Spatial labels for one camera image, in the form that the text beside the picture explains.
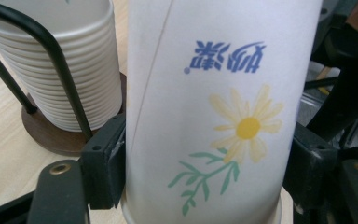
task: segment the yellow flower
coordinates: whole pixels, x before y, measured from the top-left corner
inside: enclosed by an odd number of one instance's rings
[[[267,154],[267,146],[258,136],[263,133],[277,133],[282,122],[273,119],[283,109],[283,104],[272,104],[269,99],[269,86],[263,85],[255,100],[255,107],[251,108],[249,102],[243,102],[238,92],[231,90],[232,106],[220,96],[211,95],[210,103],[213,109],[228,124],[220,125],[217,131],[232,131],[232,135],[211,143],[213,148],[226,148],[227,154],[224,162],[237,161],[242,163],[246,149],[249,150],[253,162],[259,162]]]

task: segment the wooden table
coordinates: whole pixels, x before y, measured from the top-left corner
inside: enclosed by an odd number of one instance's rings
[[[127,0],[115,4],[120,71],[127,74]],[[21,122],[21,105],[0,79],[0,205],[35,189],[40,171],[55,161],[74,159],[51,153],[39,146]],[[290,224],[292,203],[282,192],[282,224]],[[126,223],[121,208],[91,211],[92,223]]]

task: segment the chinese character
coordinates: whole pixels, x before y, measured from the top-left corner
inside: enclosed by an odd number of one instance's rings
[[[216,68],[220,70],[224,58],[222,54],[229,48],[229,44],[223,46],[224,43],[213,44],[213,42],[207,42],[206,45],[201,41],[197,41],[198,47],[195,52],[198,53],[196,57],[191,60],[190,68],[203,68],[208,70]]]
[[[242,69],[245,73],[255,73],[263,57],[262,50],[266,47],[261,46],[261,43],[263,42],[256,42],[235,50],[229,55],[227,68],[233,73]]]

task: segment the stack of paper cups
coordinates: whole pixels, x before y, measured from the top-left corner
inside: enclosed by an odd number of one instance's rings
[[[59,42],[92,130],[121,107],[113,4],[97,1],[2,1],[45,26]],[[0,21],[0,52],[46,118],[80,132],[57,72],[32,37]]]
[[[321,3],[130,1],[129,224],[280,222]]]

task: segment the round wooden coaster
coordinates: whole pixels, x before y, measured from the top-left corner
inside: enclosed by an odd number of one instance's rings
[[[127,99],[127,77],[120,74],[123,105],[119,113],[125,112]],[[28,99],[34,104],[34,99],[28,94]],[[43,148],[65,156],[80,156],[81,149],[86,145],[83,133],[71,133],[54,126],[40,110],[27,114],[24,107],[21,110],[22,123],[25,130]]]

